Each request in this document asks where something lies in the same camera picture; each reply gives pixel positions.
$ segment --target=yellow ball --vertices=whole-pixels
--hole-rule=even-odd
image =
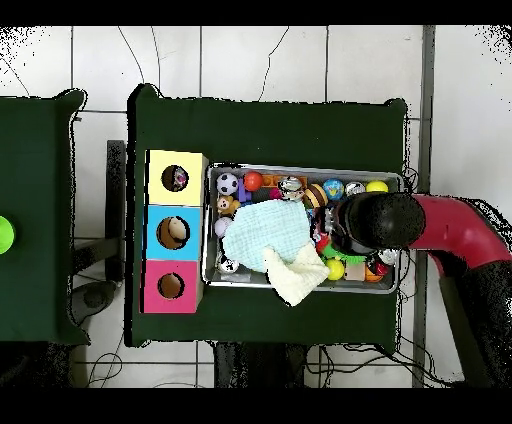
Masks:
[[[385,191],[388,192],[388,186],[384,181],[370,181],[366,184],[366,191]]]
[[[340,260],[327,259],[325,265],[327,265],[327,268],[329,268],[329,270],[331,271],[329,272],[327,279],[335,281],[339,280],[341,277],[345,275],[345,267],[343,266],[343,262],[341,262]]]

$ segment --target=green object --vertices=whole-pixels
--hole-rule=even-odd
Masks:
[[[324,255],[327,259],[330,258],[339,258],[342,261],[346,261],[349,264],[360,264],[366,260],[366,256],[355,256],[355,255],[347,255],[345,253],[336,250],[332,247],[331,243],[325,246],[324,250],[322,250],[322,255]]]
[[[7,218],[0,216],[0,255],[7,252],[14,243],[14,227]]]
[[[131,316],[125,317],[126,342],[352,342],[394,351],[396,292],[313,292],[290,308],[272,290],[206,286],[195,314],[141,314],[144,153],[166,149],[201,152],[210,162],[400,173],[405,112],[402,100],[310,105],[162,99],[151,85],[139,86],[128,102],[128,157],[136,159],[128,165],[134,166],[135,178],[135,207],[128,211],[135,216],[130,218],[134,243],[127,246],[134,256],[127,272],[134,280],[127,286]]]
[[[88,343],[68,316],[69,134],[84,97],[0,97],[0,211],[16,229],[0,255],[0,341]]]

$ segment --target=towel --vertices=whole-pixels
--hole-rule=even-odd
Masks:
[[[263,249],[263,259],[270,284],[290,306],[299,304],[329,275],[311,243],[306,243],[289,265],[270,247]]]
[[[291,263],[307,243],[313,242],[304,205],[267,200],[237,210],[222,239],[222,248],[229,259],[254,271],[266,272],[265,247],[271,247],[283,261]]]

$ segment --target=plastic toy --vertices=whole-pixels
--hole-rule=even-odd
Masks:
[[[219,218],[214,225],[215,234],[217,237],[222,238],[226,234],[226,230],[233,223],[233,220],[227,216]]]
[[[250,171],[244,176],[244,186],[248,191],[256,191],[263,184],[263,176],[256,171]]]
[[[388,186],[384,181],[370,181],[366,184],[366,191],[384,191],[388,192]]]
[[[345,266],[338,259],[327,259],[325,265],[331,271],[327,276],[328,280],[336,281],[345,275]]]
[[[240,207],[240,202],[233,199],[233,196],[220,196],[217,200],[217,212],[219,215],[233,215]]]
[[[310,184],[304,192],[304,203],[308,208],[325,206],[328,200],[324,189],[318,184]]]
[[[14,227],[7,218],[0,216],[0,255],[7,252],[14,243]]]
[[[272,175],[272,174],[263,174],[262,177],[263,177],[263,183],[261,186],[265,187],[265,188],[277,187],[279,184],[279,180],[281,180],[283,178],[282,175]],[[305,189],[308,186],[308,178],[307,177],[295,177],[295,178],[297,178],[300,181],[302,188]]]
[[[277,188],[283,200],[301,200],[304,196],[302,182],[296,177],[281,177]]]
[[[229,172],[219,175],[217,178],[217,190],[219,194],[229,195],[233,194],[238,188],[238,180]]]
[[[268,193],[268,197],[270,200],[276,200],[276,199],[282,199],[283,195],[279,191],[277,187],[271,188],[270,192]]]
[[[345,191],[343,183],[335,178],[331,178],[324,182],[322,188],[329,200],[340,200],[343,196],[343,192]]]
[[[252,193],[250,191],[247,191],[244,186],[244,180],[243,178],[238,179],[238,200],[242,203],[248,202],[252,200]]]

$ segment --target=red ball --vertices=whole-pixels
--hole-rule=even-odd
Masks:
[[[263,185],[263,175],[251,171],[244,176],[244,187],[247,191],[256,191]]]

